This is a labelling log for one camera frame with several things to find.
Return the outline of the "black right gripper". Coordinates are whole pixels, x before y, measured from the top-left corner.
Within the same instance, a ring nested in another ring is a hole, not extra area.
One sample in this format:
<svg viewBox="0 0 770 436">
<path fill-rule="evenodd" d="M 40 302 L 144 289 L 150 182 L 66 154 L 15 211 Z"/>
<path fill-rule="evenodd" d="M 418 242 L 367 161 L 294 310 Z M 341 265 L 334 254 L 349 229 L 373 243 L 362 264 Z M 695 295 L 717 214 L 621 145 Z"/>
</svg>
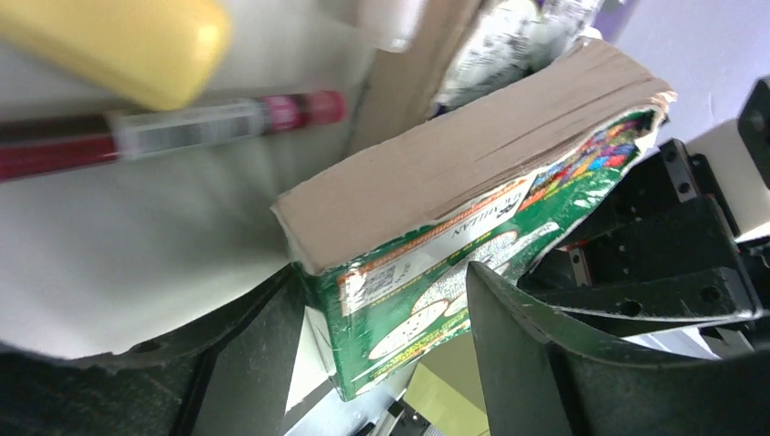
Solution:
<svg viewBox="0 0 770 436">
<path fill-rule="evenodd" d="M 738 234 L 706 155 L 671 139 L 519 284 L 616 336 L 750 328 L 769 313 L 769 248 Z"/>
</svg>

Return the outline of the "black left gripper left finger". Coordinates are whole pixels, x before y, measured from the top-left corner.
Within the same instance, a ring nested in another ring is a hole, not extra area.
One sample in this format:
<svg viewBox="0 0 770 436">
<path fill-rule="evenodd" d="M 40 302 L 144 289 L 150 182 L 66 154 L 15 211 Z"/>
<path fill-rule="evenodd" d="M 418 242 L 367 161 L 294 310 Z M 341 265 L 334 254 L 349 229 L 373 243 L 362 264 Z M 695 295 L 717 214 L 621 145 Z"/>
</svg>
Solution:
<svg viewBox="0 0 770 436">
<path fill-rule="evenodd" d="M 4 435 L 276 435 L 300 339 L 286 266 L 242 297 L 119 355 L 1 351 Z"/>
</svg>

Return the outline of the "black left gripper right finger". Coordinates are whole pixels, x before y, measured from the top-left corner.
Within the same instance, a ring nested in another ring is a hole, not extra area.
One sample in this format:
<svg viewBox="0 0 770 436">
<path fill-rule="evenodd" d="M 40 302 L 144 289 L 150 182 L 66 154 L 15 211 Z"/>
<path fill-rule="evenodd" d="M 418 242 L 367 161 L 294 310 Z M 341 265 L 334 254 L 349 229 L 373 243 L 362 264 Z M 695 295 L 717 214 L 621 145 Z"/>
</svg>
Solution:
<svg viewBox="0 0 770 436">
<path fill-rule="evenodd" d="M 466 272 L 494 435 L 766 435 L 769 354 L 701 360 L 551 308 L 483 263 Z"/>
</svg>

